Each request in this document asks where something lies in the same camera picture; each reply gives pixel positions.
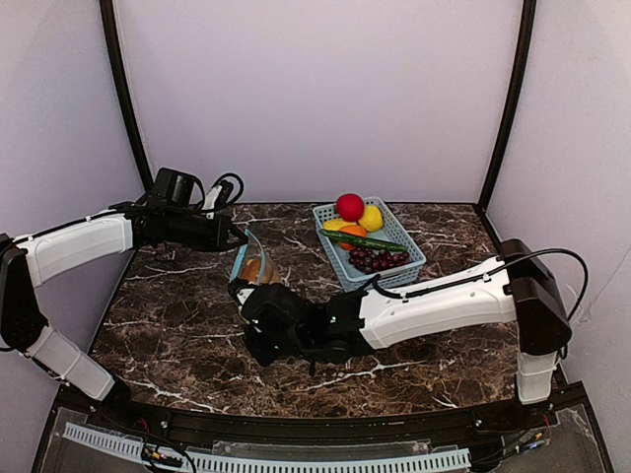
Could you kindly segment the clear zip top bag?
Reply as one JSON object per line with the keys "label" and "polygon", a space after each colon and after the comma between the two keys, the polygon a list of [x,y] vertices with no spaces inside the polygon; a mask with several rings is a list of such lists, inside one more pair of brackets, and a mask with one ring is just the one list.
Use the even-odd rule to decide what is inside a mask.
{"label": "clear zip top bag", "polygon": [[280,283],[281,277],[276,264],[259,238],[250,230],[245,230],[245,244],[237,253],[230,282],[237,279],[256,286]]}

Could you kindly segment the brown toy kiwi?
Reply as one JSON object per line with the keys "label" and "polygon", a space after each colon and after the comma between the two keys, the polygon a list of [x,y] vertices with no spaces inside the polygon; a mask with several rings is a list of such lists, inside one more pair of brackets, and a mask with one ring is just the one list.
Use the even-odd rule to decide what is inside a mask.
{"label": "brown toy kiwi", "polygon": [[281,282],[280,273],[276,265],[269,259],[249,259],[240,273],[240,278],[255,285],[275,284]]}

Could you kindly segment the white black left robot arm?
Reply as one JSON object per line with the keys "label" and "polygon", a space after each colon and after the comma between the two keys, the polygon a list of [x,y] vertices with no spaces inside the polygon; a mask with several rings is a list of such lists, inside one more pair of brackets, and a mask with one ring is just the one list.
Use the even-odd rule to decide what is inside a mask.
{"label": "white black left robot arm", "polygon": [[1,349],[16,351],[98,402],[122,401],[128,387],[53,328],[35,290],[70,270],[106,256],[161,243],[221,253],[247,242],[226,215],[244,182],[222,174],[206,189],[189,173],[161,168],[136,201],[33,235],[1,236]]}

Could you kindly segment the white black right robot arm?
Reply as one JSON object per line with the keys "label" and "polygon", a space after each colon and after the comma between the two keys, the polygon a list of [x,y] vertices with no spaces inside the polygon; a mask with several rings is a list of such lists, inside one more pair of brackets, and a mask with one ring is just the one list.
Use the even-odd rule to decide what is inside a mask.
{"label": "white black right robot arm", "polygon": [[380,277],[325,304],[301,298],[281,283],[251,281],[235,273],[229,293],[245,320],[245,346],[263,366],[299,357],[310,365],[344,364],[401,342],[453,329],[514,321],[519,351],[517,405],[497,421],[518,426],[529,406],[543,406],[552,377],[572,337],[572,309],[564,306],[556,279],[542,262],[547,255],[584,259],[566,248],[530,250],[509,239],[501,252],[451,276],[383,288]]}

